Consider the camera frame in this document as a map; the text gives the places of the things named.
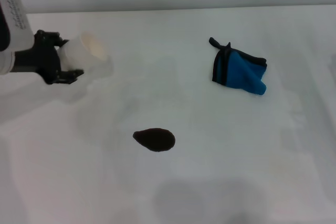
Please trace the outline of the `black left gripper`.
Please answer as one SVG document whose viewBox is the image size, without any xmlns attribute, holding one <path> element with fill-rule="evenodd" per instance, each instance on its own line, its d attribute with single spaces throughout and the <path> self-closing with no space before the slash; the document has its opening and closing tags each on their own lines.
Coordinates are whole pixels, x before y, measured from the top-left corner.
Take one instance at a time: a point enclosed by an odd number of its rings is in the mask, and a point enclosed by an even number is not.
<svg viewBox="0 0 336 224">
<path fill-rule="evenodd" d="M 40 75 L 47 84 L 72 84 L 84 74 L 81 69 L 60 71 L 60 60 L 56 48 L 69 40 L 59 32 L 38 30 L 31 49 L 15 52 L 15 72 L 32 72 Z"/>
</svg>

